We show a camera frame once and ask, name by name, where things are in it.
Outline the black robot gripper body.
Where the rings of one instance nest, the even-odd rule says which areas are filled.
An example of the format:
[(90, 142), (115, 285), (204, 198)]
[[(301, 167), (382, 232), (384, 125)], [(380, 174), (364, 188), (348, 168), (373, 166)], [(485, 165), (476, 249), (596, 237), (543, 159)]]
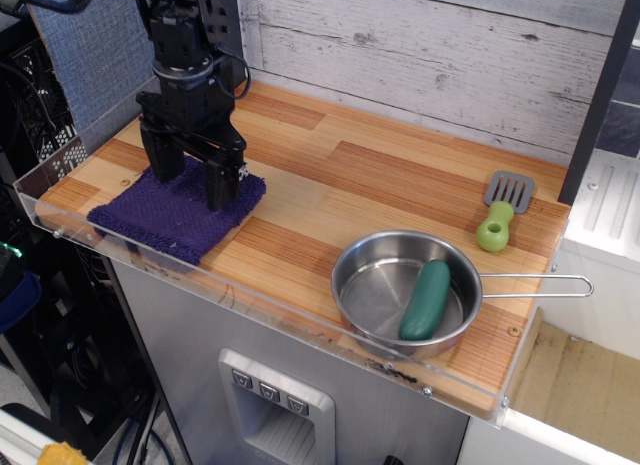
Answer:
[(210, 84), (204, 58), (185, 68), (154, 61), (160, 92), (137, 96), (143, 111), (141, 122), (171, 132), (184, 154), (203, 162), (240, 165), (246, 141), (231, 125), (235, 104)]

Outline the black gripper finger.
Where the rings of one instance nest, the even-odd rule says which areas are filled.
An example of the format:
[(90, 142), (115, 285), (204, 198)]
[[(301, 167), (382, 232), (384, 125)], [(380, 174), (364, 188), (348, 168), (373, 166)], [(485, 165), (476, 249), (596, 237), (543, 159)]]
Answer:
[(246, 176), (246, 164), (225, 165), (208, 160), (205, 163), (206, 204), (218, 211), (237, 198), (240, 184)]
[(142, 143), (151, 169), (161, 183), (169, 182), (185, 169), (184, 152), (174, 143), (173, 134), (142, 121)]

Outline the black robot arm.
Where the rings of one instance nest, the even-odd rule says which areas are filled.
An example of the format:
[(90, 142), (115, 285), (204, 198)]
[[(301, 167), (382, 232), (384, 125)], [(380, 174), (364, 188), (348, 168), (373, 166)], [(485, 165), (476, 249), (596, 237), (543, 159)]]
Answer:
[(63, 94), (64, 115), (36, 104), (46, 140), (63, 124), (105, 137), (140, 109), (143, 146), (167, 183), (188, 157), (204, 167), (207, 207), (234, 205), (246, 183), (233, 127), (251, 84), (236, 0), (1, 0), (1, 37), (34, 25)]

